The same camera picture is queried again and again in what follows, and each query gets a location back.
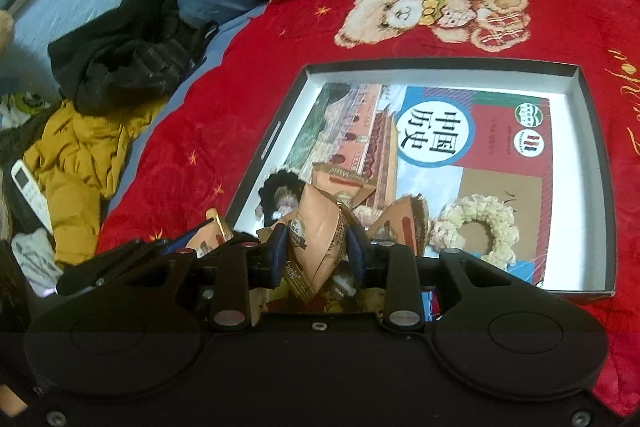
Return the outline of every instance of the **mustard yellow clothing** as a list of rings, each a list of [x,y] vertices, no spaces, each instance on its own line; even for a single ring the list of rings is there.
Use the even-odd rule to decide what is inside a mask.
[[[165,99],[108,117],[85,116],[63,102],[42,138],[22,160],[43,191],[57,263],[80,264],[94,256],[102,198],[113,197],[132,140],[149,125]]]

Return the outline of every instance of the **cream fluffy hair tie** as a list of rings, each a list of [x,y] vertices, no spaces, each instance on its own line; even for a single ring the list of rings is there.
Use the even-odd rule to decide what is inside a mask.
[[[500,203],[494,196],[473,194],[451,201],[444,207],[440,217],[433,221],[430,243],[438,249],[463,248],[465,238],[458,231],[465,223],[486,223],[494,236],[492,249],[481,257],[483,261],[501,270],[515,264],[513,245],[520,238],[518,228],[513,226],[513,209]]]

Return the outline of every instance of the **blue circle outline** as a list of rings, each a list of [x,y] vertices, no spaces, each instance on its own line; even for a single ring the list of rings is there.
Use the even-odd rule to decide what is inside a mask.
[[[402,113],[398,115],[398,121],[400,120],[402,115],[404,115],[404,113],[406,113],[411,108],[414,108],[419,103],[423,103],[423,102],[445,102],[445,103],[448,103],[449,105],[454,106],[457,110],[459,110],[462,114],[465,115],[466,121],[469,124],[469,138],[466,140],[465,146],[462,149],[460,149],[457,153],[455,153],[451,158],[448,158],[446,160],[442,160],[439,162],[425,163],[425,162],[419,162],[418,160],[414,160],[413,158],[406,155],[400,149],[399,145],[398,145],[398,154],[404,161],[411,163],[411,165],[415,165],[417,167],[426,167],[428,169],[434,169],[437,167],[444,167],[445,165],[450,165],[453,162],[456,162],[458,159],[462,158],[462,156],[464,156],[466,152],[469,150],[469,148],[471,147],[471,144],[476,138],[476,124],[474,123],[474,120],[471,118],[471,114],[466,107],[463,107],[458,102],[454,102],[449,98],[443,98],[440,96],[428,96],[427,98],[420,100],[420,102],[414,103],[414,105],[407,107],[404,111],[402,111]]]

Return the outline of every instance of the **red blanket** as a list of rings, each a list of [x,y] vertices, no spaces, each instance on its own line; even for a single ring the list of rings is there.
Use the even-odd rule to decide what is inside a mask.
[[[579,64],[614,184],[616,296],[587,307],[610,357],[596,395],[620,414],[640,401],[640,0],[272,0],[150,137],[98,251],[176,237],[224,211],[306,64],[383,57],[514,57]]]

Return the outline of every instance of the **remote control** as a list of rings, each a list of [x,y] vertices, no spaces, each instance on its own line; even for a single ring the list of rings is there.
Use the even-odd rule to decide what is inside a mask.
[[[47,200],[40,192],[38,182],[22,160],[18,160],[14,163],[14,166],[11,167],[11,177],[14,179],[15,186],[18,187],[18,190],[20,190],[24,199],[27,200],[27,203],[29,203],[29,206],[38,219],[47,231],[53,235]]]

